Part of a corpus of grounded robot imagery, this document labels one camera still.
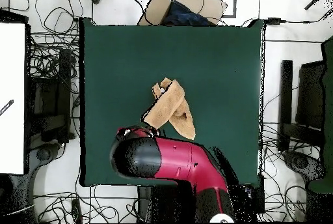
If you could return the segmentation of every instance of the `white screen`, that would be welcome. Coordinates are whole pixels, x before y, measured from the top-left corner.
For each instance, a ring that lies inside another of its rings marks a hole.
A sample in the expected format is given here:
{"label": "white screen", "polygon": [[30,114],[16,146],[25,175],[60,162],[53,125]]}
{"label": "white screen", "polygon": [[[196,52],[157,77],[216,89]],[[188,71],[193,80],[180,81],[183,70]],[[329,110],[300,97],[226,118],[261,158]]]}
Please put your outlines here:
{"label": "white screen", "polygon": [[25,26],[0,23],[0,173],[23,174]]}

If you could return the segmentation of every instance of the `cardboard box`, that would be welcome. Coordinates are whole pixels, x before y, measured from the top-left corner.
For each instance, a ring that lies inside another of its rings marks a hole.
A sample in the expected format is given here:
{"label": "cardboard box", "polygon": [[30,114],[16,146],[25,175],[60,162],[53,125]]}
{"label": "cardboard box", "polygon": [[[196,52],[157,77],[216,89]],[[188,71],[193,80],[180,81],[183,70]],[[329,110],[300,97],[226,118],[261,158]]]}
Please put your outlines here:
{"label": "cardboard box", "polygon": [[[146,8],[146,18],[154,25],[162,24],[169,12],[173,0],[150,0]],[[221,19],[227,4],[221,0],[176,0],[188,7],[192,12],[208,19],[210,24],[217,25]],[[149,25],[144,14],[141,16],[138,25]]]}

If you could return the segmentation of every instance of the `white circular sticker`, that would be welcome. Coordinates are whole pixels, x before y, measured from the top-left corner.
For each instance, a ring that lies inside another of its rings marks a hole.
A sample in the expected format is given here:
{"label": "white circular sticker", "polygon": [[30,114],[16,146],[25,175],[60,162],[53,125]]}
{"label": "white circular sticker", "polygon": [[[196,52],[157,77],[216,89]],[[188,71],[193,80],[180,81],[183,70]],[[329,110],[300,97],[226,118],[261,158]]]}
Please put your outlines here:
{"label": "white circular sticker", "polygon": [[232,218],[226,214],[217,214],[211,218],[210,223],[233,223]]}

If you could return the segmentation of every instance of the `green mat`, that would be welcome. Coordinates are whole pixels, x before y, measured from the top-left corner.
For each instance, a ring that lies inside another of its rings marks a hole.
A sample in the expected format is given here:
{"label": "green mat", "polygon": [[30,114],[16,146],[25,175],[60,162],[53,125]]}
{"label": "green mat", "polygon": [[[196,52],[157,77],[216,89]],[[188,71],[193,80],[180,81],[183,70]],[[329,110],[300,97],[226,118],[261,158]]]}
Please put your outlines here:
{"label": "green mat", "polygon": [[[84,19],[84,185],[170,183],[122,178],[109,161],[118,128],[140,122],[154,101],[152,86],[165,77],[185,90],[194,142],[219,147],[240,183],[256,184],[262,27],[95,26]],[[169,123],[162,128],[184,139]]]}

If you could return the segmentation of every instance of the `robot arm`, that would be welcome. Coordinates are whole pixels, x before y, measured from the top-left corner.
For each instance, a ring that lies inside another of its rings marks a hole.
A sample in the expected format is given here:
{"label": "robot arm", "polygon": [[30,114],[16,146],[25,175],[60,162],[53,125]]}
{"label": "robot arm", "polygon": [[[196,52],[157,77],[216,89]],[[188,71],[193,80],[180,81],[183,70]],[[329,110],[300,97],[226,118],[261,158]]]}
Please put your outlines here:
{"label": "robot arm", "polygon": [[111,149],[111,165],[128,177],[190,182],[198,223],[208,223],[217,214],[226,215],[222,222],[234,220],[226,180],[203,146],[154,136],[142,128],[120,129]]}

